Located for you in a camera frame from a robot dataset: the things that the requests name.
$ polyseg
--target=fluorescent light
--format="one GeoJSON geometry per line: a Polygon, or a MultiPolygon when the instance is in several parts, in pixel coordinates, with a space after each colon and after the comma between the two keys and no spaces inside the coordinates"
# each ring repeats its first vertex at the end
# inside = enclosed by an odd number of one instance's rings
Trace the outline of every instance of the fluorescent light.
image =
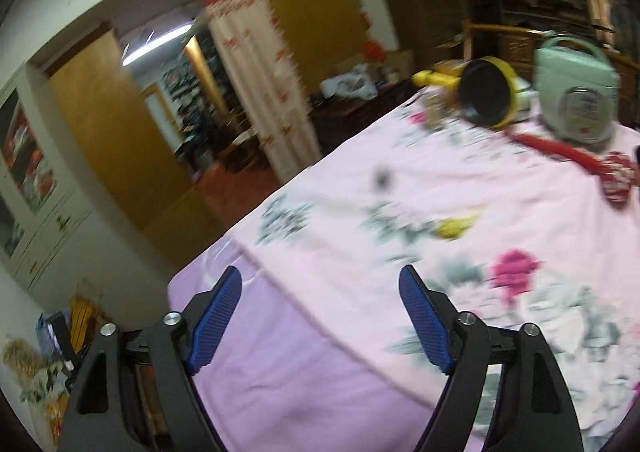
{"type": "Polygon", "coordinates": [[[193,26],[193,22],[187,23],[182,26],[178,26],[178,28],[175,28],[174,30],[167,32],[164,36],[158,37],[155,41],[148,42],[141,48],[138,48],[137,50],[132,52],[132,54],[129,55],[129,57],[127,57],[125,60],[122,61],[122,65],[127,66],[131,64],[134,60],[138,60],[143,55],[148,54],[152,50],[155,50],[158,46],[162,46],[163,44],[171,41],[172,39],[178,38],[181,35],[186,34],[191,29],[192,26],[193,26]]]}

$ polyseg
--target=floral curtain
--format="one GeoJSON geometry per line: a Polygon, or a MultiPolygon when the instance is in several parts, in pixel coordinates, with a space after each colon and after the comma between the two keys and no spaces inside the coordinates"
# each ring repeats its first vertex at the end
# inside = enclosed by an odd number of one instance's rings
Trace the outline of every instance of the floral curtain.
{"type": "Polygon", "coordinates": [[[271,167],[287,183],[320,159],[308,99],[269,0],[204,0],[209,29],[271,167]]]}

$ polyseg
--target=purple fabric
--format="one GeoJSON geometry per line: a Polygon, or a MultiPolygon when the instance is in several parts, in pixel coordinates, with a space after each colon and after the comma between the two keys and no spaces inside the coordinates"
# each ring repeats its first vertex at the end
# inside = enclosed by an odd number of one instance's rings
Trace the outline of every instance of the purple fabric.
{"type": "MultiPolygon", "coordinates": [[[[242,273],[242,297],[194,383],[230,452],[414,450],[431,409],[323,336],[229,238],[171,281],[171,308],[210,289],[227,265],[242,273]]],[[[466,449],[481,446],[472,437],[466,449]]]]}

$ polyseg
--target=cabinet handle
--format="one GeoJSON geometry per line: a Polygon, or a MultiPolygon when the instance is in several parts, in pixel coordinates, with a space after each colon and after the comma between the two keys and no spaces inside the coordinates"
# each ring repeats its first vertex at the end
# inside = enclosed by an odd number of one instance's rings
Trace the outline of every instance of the cabinet handle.
{"type": "Polygon", "coordinates": [[[66,226],[71,221],[71,216],[68,216],[66,219],[62,219],[62,216],[58,216],[56,221],[58,222],[58,229],[62,232],[66,229],[66,226]]]}

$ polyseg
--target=metal bolt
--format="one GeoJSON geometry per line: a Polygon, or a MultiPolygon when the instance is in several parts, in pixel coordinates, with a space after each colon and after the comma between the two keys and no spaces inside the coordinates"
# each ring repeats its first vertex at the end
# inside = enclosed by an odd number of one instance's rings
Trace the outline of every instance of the metal bolt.
{"type": "Polygon", "coordinates": [[[172,311],[171,313],[167,313],[166,315],[164,315],[162,322],[164,322],[167,326],[175,326],[180,320],[182,320],[182,315],[180,315],[180,313],[172,311]]]}
{"type": "Polygon", "coordinates": [[[471,313],[470,311],[463,311],[458,316],[458,320],[460,320],[465,326],[473,326],[476,323],[476,315],[471,313]]]}
{"type": "Polygon", "coordinates": [[[540,328],[535,324],[527,322],[526,324],[524,324],[524,333],[526,333],[530,337],[535,337],[540,335],[540,328]]]}
{"type": "Polygon", "coordinates": [[[100,334],[102,336],[108,337],[113,335],[114,333],[116,333],[116,324],[108,323],[100,328],[100,334]]]}

